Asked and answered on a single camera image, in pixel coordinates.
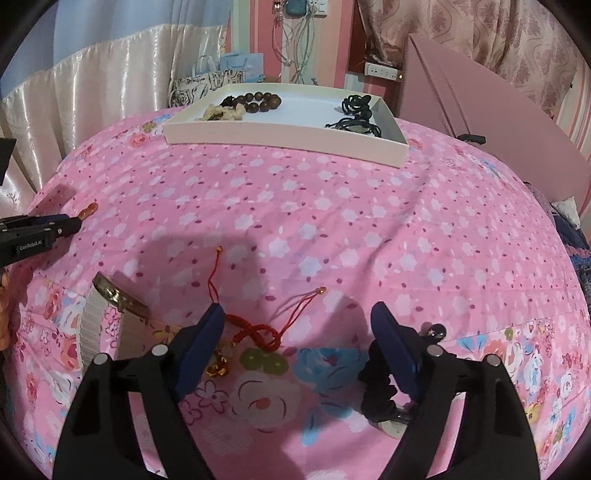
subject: floral pattern fabric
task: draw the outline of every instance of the floral pattern fabric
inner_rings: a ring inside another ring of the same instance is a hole
[[[99,210],[79,234],[11,270],[14,346],[7,412],[19,441],[51,474],[80,382],[75,332],[102,271],[150,307],[145,346],[169,342],[209,306],[215,276],[228,313],[278,329],[286,307],[320,286],[264,353],[225,347],[230,374],[204,377],[180,410],[218,478],[377,478],[398,440],[359,412],[357,373],[384,301],[403,324],[442,323],[460,357],[496,353],[530,421],[542,477],[590,417],[591,327],[568,255],[548,217],[493,157],[400,121],[401,169],[297,150],[167,145],[175,110],[113,125],[73,152],[33,213]],[[118,316],[103,318],[113,353]],[[228,345],[236,328],[227,326]],[[131,396],[147,465],[161,472],[141,399]],[[445,469],[462,398],[432,472]]]

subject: pink headboard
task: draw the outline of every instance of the pink headboard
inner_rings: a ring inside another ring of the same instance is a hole
[[[451,137],[483,135],[480,148],[555,202],[589,201],[591,166],[564,132],[509,83],[439,43],[409,35],[397,116]]]

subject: electrical outlet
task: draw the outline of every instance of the electrical outlet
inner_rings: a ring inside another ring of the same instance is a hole
[[[402,73],[399,70],[368,61],[365,62],[365,74],[369,77],[378,77],[386,80],[397,81],[402,79]]]
[[[309,0],[310,6],[315,9],[315,17],[326,17],[329,14],[329,0]]]

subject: pink curtain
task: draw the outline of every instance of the pink curtain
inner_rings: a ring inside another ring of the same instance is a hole
[[[409,33],[486,66],[554,116],[577,69],[578,50],[537,0],[359,0],[380,59],[402,63]]]

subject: white cardboard box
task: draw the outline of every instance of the white cardboard box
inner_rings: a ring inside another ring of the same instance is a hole
[[[219,105],[228,95],[256,91],[276,93],[282,99],[277,110],[247,113],[241,121],[201,121],[205,109]],[[363,95],[313,85],[289,83],[241,83],[226,85],[197,100],[163,125],[169,144],[236,144],[292,148],[357,158],[400,167],[408,144],[384,100],[372,95],[372,122],[382,138],[326,128],[345,116],[341,103],[349,95]]]

